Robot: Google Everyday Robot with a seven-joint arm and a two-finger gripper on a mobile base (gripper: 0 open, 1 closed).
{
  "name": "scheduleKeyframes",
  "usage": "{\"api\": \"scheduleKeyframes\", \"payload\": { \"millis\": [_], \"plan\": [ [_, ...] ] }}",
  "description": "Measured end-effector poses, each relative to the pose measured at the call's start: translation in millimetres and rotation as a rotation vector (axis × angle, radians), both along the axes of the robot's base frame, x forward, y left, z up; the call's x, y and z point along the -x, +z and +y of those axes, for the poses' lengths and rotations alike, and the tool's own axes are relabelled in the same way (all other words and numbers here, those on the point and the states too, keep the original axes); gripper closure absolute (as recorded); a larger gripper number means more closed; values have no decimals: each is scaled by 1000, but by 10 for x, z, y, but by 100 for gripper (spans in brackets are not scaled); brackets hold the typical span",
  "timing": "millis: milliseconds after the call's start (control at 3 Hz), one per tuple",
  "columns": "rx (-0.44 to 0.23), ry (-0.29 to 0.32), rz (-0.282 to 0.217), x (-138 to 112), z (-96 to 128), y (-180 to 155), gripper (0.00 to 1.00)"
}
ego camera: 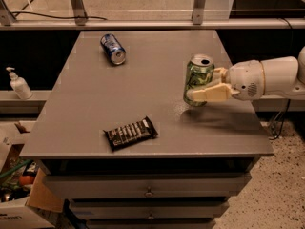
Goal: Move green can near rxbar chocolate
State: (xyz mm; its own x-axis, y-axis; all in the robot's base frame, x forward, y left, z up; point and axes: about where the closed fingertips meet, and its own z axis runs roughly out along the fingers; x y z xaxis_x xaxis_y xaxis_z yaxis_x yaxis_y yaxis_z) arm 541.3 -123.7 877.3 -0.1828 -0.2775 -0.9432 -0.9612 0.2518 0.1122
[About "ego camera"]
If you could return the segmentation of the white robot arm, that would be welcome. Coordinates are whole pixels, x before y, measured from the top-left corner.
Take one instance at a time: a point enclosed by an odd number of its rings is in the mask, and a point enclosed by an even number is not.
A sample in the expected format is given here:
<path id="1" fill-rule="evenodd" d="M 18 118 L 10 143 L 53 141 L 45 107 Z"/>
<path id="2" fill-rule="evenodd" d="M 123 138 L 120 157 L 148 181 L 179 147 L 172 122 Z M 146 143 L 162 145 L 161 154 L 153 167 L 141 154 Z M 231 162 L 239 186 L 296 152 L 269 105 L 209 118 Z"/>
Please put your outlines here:
<path id="1" fill-rule="evenodd" d="M 249 60 L 229 69 L 215 68 L 210 83 L 186 93 L 193 102 L 222 102 L 230 98 L 257 100 L 267 95 L 305 99 L 305 47 L 298 58 Z"/>

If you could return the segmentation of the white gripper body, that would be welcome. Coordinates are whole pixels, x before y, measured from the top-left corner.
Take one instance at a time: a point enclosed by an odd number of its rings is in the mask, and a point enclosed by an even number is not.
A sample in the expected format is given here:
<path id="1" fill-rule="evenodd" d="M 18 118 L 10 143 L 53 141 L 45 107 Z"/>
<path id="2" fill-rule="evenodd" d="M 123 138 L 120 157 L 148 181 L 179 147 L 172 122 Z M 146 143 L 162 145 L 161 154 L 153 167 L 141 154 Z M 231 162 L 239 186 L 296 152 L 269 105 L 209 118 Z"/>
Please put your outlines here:
<path id="1" fill-rule="evenodd" d="M 263 66 L 257 60 L 239 62 L 229 68 L 226 76 L 232 88 L 232 97 L 255 100 L 264 94 Z"/>

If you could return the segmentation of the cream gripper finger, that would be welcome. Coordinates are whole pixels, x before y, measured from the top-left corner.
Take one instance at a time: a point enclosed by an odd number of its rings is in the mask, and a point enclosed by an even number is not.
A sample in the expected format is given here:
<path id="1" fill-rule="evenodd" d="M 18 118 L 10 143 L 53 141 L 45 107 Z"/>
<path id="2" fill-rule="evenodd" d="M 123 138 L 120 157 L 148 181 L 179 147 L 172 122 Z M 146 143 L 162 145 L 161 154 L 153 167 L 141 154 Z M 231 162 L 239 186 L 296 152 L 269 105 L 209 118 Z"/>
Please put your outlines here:
<path id="1" fill-rule="evenodd" d="M 227 83 L 187 90 L 187 97 L 194 102 L 222 102 L 233 97 L 235 94 L 239 94 L 239 90 L 235 90 Z"/>
<path id="2" fill-rule="evenodd" d="M 230 80 L 228 79 L 229 72 L 225 68 L 215 68 L 213 71 L 213 80 L 212 84 L 213 85 L 218 85 L 218 84 L 229 84 Z"/>

